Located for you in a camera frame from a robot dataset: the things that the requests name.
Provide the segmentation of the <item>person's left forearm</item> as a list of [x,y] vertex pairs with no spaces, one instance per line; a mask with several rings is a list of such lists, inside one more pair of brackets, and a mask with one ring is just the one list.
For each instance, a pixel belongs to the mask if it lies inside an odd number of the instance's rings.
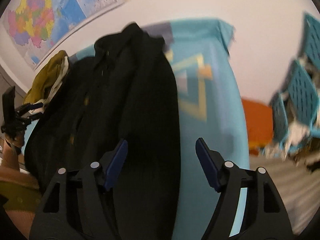
[[20,171],[17,154],[5,143],[1,161],[1,208],[26,239],[29,239],[40,200],[37,180]]

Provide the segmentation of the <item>person's left hand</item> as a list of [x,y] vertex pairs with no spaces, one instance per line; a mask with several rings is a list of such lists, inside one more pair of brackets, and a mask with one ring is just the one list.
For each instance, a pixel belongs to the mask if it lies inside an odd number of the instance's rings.
[[16,133],[16,137],[12,138],[7,133],[5,135],[5,142],[3,147],[3,154],[12,153],[15,155],[21,154],[21,148],[24,145],[25,131],[19,131]]

